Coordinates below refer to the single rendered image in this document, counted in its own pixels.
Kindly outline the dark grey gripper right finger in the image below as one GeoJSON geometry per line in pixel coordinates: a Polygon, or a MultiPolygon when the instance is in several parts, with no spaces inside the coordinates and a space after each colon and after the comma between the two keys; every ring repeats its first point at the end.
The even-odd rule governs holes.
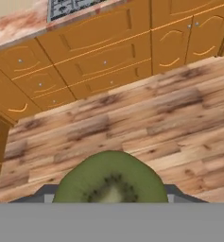
{"type": "Polygon", "coordinates": [[[170,203],[205,203],[205,200],[198,199],[196,197],[183,193],[175,184],[166,184],[165,190],[167,193],[168,201],[170,203]]]}

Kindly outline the green halved kiwi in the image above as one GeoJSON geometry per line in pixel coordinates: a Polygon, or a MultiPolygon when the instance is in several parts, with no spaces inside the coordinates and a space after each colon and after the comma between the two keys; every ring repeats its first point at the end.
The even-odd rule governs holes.
{"type": "Polygon", "coordinates": [[[148,165],[122,151],[85,159],[60,181],[54,202],[168,202],[164,184],[148,165]]]}

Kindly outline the large orange wooden drawer front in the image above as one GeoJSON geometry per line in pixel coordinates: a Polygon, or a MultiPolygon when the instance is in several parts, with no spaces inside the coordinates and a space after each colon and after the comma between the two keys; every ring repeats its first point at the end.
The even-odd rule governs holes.
{"type": "Polygon", "coordinates": [[[54,62],[65,61],[150,29],[149,0],[130,0],[38,37],[54,62]]]}

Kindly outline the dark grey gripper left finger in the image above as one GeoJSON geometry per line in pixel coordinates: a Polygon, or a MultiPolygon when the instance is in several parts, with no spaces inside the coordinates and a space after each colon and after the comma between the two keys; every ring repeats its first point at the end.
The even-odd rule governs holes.
{"type": "Polygon", "coordinates": [[[55,193],[58,189],[57,184],[46,184],[43,185],[38,191],[33,195],[21,197],[19,199],[13,200],[12,203],[49,203],[53,201],[55,193]]]}

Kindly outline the orange wooden cupboard door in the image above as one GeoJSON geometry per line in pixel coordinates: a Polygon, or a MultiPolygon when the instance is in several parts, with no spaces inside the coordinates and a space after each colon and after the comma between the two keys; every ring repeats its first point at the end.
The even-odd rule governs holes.
{"type": "Polygon", "coordinates": [[[0,112],[18,121],[40,111],[41,109],[0,71],[0,112]]]}
{"type": "Polygon", "coordinates": [[[215,56],[224,38],[224,8],[193,17],[186,63],[215,56]]]}
{"type": "Polygon", "coordinates": [[[185,63],[192,18],[151,31],[153,74],[167,72],[185,63]]]}

